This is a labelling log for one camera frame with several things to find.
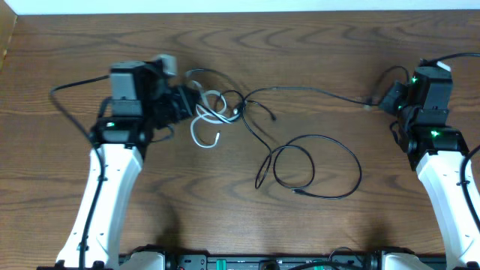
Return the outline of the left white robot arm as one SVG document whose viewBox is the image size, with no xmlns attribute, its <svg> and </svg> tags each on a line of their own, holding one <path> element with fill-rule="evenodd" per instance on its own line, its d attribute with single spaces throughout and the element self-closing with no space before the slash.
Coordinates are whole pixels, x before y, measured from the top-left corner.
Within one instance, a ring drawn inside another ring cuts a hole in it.
<svg viewBox="0 0 480 270">
<path fill-rule="evenodd" d="M 120 269 L 119 242 L 128 202 L 142 171 L 146 150 L 157 142 L 155 131 L 192 117 L 200 94 L 186 85 L 169 84 L 176 58 L 120 61 L 105 77 L 112 94 L 102 100 L 96 122 L 86 130 L 58 101 L 54 106 L 91 145 L 85 191 L 71 233 L 54 269 Z"/>
</svg>

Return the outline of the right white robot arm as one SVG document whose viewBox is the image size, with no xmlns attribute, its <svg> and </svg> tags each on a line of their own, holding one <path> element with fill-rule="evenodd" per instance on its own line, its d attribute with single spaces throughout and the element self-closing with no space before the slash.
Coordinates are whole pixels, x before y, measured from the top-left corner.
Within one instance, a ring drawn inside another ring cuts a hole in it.
<svg viewBox="0 0 480 270">
<path fill-rule="evenodd" d="M 447 269 L 479 268 L 479 192 L 473 151 L 447 125 L 453 89 L 449 67 L 418 66 L 409 83 L 396 82 L 379 103 L 395 116 L 394 140 L 427 191 L 441 232 Z"/>
</svg>

